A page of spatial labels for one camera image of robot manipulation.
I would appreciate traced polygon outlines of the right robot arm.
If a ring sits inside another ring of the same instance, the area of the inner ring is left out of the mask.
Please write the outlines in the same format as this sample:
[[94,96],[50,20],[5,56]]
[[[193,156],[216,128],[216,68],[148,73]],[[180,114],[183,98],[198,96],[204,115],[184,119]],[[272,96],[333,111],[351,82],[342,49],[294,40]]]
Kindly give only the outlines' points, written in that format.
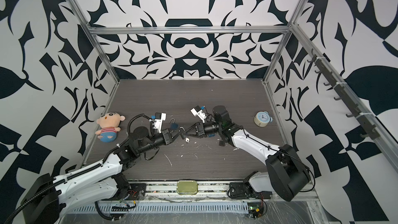
[[305,193],[305,187],[315,183],[313,173],[300,160],[292,146],[277,146],[250,134],[243,126],[234,123],[223,105],[215,106],[208,113],[204,106],[196,106],[190,111],[200,121],[189,127],[186,137],[210,138],[219,136],[219,146],[231,145],[243,150],[261,161],[266,173],[253,172],[243,181],[243,191],[239,193],[230,187],[229,197],[257,198],[264,192],[274,192],[290,202],[297,194]]

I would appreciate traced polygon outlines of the blue padlock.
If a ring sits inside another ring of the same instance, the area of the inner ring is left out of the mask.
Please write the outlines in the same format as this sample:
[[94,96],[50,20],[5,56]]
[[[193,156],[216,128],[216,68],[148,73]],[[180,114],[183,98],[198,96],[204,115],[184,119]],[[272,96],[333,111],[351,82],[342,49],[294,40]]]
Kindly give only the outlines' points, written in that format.
[[171,130],[177,130],[177,129],[179,128],[178,123],[175,122],[175,118],[172,118],[172,119],[169,121],[169,124],[170,124],[170,129],[171,129]]

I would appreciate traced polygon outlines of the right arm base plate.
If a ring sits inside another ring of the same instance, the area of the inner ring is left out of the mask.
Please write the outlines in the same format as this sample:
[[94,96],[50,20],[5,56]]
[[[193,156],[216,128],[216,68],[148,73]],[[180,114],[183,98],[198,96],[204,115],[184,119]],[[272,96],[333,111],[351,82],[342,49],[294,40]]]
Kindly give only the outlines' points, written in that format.
[[248,183],[229,183],[227,196],[233,200],[270,199],[271,191],[256,192]]

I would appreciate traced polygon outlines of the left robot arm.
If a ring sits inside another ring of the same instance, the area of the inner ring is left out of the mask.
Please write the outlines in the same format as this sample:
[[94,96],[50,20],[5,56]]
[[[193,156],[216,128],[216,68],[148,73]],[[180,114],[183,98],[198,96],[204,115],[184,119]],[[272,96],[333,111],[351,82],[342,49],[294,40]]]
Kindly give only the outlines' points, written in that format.
[[123,172],[151,150],[183,137],[182,130],[162,129],[162,120],[139,114],[127,124],[127,138],[103,159],[79,170],[39,177],[27,197],[5,220],[11,224],[22,214],[27,224],[55,224],[68,212],[101,200],[122,200],[131,190]]

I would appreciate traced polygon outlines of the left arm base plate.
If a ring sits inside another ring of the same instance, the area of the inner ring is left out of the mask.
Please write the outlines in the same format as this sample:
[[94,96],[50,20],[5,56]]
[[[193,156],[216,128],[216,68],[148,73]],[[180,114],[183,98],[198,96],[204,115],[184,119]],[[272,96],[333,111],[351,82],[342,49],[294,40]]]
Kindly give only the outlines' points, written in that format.
[[123,198],[125,201],[138,201],[143,199],[146,195],[147,184],[145,183],[130,183],[130,189],[127,195]]

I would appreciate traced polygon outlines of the black padlock front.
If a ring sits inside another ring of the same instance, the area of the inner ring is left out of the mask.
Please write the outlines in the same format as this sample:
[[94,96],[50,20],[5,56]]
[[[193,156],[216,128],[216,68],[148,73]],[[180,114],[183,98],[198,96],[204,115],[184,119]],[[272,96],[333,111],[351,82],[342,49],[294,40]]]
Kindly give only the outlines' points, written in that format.
[[189,142],[190,142],[190,139],[188,138],[185,129],[184,129],[183,127],[180,127],[180,128],[179,128],[179,131],[180,131],[180,136],[181,136],[181,138],[182,138],[186,143],[189,143]]

